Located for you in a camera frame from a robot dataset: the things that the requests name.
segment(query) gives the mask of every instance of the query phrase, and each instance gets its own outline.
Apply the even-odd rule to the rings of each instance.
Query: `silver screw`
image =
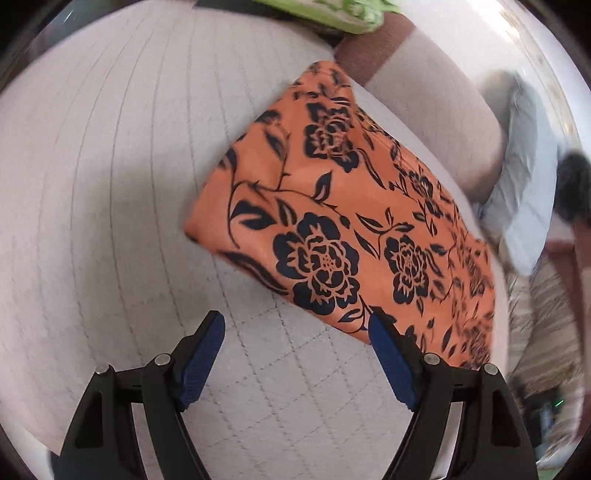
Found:
[[[496,375],[499,372],[499,369],[496,367],[496,365],[486,364],[484,366],[484,371],[489,375]]]
[[[161,353],[154,359],[154,363],[158,366],[168,365],[170,362],[170,355],[167,353]]]
[[[427,353],[424,357],[425,363],[429,365],[437,365],[440,362],[440,358],[438,355],[434,353]]]
[[[97,365],[95,368],[95,374],[97,375],[104,375],[105,373],[107,373],[109,371],[109,368],[111,366],[109,364],[100,364]]]

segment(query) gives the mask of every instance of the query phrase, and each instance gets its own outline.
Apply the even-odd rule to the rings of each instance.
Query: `floral pattern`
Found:
[[[312,64],[227,151],[186,232],[360,340],[379,313],[423,352],[479,368],[495,311],[488,247],[349,83]]]
[[[339,229],[326,216],[307,212],[295,231],[273,240],[277,271],[298,281],[294,303],[318,315],[328,315],[335,304],[344,309],[357,303],[359,254],[340,239]]]

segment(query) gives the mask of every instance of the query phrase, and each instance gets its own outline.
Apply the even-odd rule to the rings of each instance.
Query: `orange floral pillow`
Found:
[[[489,359],[487,245],[428,168],[314,63],[228,150],[186,234],[368,342],[374,311],[455,366]]]

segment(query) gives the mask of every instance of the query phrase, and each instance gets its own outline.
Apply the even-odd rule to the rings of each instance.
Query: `light blue pillow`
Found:
[[[522,275],[531,275],[550,227],[558,143],[540,96],[515,77],[503,168],[480,221],[499,245],[501,261]]]

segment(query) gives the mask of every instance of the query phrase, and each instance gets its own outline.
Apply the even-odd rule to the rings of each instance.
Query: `blue rubber tip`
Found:
[[[225,332],[226,322],[223,315],[218,313],[183,370],[180,379],[182,390],[177,397],[177,401],[183,409],[187,409],[191,403],[199,400],[217,353],[222,346]]]
[[[394,395],[409,410],[415,411],[418,406],[418,396],[414,390],[413,373],[396,342],[375,314],[369,318],[369,340]]]

